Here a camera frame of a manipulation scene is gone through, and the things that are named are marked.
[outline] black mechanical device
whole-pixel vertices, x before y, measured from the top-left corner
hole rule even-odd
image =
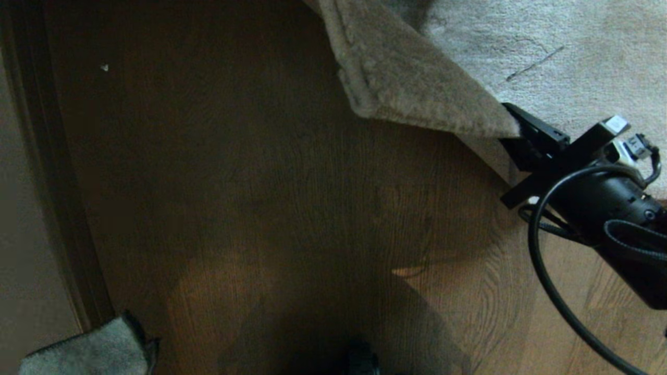
[[[570,143],[569,135],[523,109],[504,106],[520,124],[522,137],[500,142],[519,170],[531,174],[501,200],[513,209],[539,197],[523,205],[519,215],[529,223],[530,257],[542,286],[593,350],[626,374],[645,374],[601,343],[572,313],[547,273],[538,234],[544,230],[593,248],[649,307],[667,310],[667,211],[644,192],[660,176],[660,150],[642,134],[618,139],[630,128],[620,116],[593,125]],[[652,166],[646,178],[639,172],[643,159]],[[378,358],[366,343],[351,346],[347,363],[346,375],[380,374]]]

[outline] wood grain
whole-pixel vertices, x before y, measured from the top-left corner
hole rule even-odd
[[[356,336],[387,374],[613,372],[539,288],[500,178],[450,134],[356,117],[300,1],[68,1],[47,23],[109,293],[163,338],[160,374],[328,374]],[[545,247],[585,321],[665,372],[664,313],[592,250]]]

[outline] wall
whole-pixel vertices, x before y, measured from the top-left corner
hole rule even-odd
[[[0,49],[0,374],[79,333],[51,246]]]

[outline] cloth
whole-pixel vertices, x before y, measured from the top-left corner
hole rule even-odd
[[[128,314],[98,330],[40,349],[23,359],[19,375],[144,375],[157,361],[158,341],[145,341]]]
[[[664,1],[319,0],[319,8],[357,114],[452,131],[511,184],[516,168],[488,139],[516,131],[500,101],[572,139],[619,114],[631,133],[667,150]],[[648,192],[667,199],[667,178]]]

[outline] wooden floor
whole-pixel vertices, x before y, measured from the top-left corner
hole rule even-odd
[[[609,374],[551,307],[504,183],[450,134],[356,117],[298,0],[58,1],[63,119],[115,309],[158,374]],[[664,312],[547,240],[585,323],[667,372]]]

